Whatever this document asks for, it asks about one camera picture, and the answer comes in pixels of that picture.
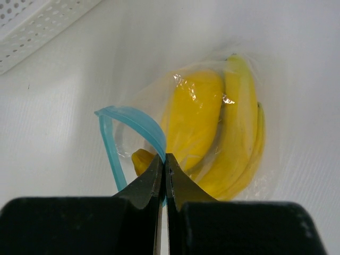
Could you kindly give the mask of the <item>clear zip top bag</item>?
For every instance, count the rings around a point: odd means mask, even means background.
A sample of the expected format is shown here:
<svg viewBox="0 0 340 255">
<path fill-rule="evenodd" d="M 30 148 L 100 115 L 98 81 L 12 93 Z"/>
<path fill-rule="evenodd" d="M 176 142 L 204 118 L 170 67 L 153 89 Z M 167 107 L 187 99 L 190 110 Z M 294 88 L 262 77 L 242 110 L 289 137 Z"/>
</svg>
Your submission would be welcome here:
<svg viewBox="0 0 340 255">
<path fill-rule="evenodd" d="M 226 51 L 96 111 L 118 190 L 155 156 L 220 201 L 266 200 L 279 178 L 279 58 Z"/>
</svg>

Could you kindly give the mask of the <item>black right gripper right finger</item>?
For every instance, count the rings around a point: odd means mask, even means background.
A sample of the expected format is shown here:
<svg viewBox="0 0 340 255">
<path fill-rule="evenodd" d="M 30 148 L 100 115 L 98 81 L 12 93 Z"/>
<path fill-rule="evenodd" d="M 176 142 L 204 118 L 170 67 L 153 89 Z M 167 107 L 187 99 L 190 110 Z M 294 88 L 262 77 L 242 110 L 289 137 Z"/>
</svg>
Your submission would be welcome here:
<svg viewBox="0 0 340 255">
<path fill-rule="evenodd" d="M 325 254 L 309 213 L 287 201 L 220 202 L 181 170 L 164 166 L 170 254 Z"/>
</svg>

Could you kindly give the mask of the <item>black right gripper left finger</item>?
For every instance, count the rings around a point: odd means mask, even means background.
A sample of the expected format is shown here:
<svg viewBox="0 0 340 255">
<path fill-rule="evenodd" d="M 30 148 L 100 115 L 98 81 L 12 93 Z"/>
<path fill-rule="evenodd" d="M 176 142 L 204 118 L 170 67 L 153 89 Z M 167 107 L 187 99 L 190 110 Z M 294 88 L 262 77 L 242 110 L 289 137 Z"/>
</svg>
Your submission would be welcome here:
<svg viewBox="0 0 340 255">
<path fill-rule="evenodd" d="M 163 162 L 111 197 L 21 197 L 1 209 L 1 254 L 159 254 Z"/>
</svg>

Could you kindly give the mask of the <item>yellow fake banana bunch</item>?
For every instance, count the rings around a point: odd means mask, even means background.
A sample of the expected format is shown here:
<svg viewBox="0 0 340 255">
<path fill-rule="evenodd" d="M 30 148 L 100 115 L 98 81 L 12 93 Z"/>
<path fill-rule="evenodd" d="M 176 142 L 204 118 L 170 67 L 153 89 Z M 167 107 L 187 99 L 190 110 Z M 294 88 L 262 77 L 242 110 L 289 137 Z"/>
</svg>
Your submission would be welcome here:
<svg viewBox="0 0 340 255">
<path fill-rule="evenodd" d="M 226 103 L 218 153 L 198 179 L 215 199 L 233 199 L 252 181 L 265 143 L 265 117 L 257 101 L 252 72 L 244 58 L 232 55 L 224 72 Z"/>
</svg>

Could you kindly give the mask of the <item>yellow fake mango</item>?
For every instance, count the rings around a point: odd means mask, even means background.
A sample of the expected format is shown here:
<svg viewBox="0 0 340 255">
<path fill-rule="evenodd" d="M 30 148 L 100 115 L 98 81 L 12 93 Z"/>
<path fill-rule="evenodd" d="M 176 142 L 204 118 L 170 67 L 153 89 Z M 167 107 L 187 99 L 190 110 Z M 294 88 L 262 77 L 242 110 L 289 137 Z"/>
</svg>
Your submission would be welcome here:
<svg viewBox="0 0 340 255">
<path fill-rule="evenodd" d="M 183 172 L 200 167 L 213 145 L 222 107 L 224 82 L 212 69 L 173 74 L 144 88 L 134 106 L 152 117 Z"/>
</svg>

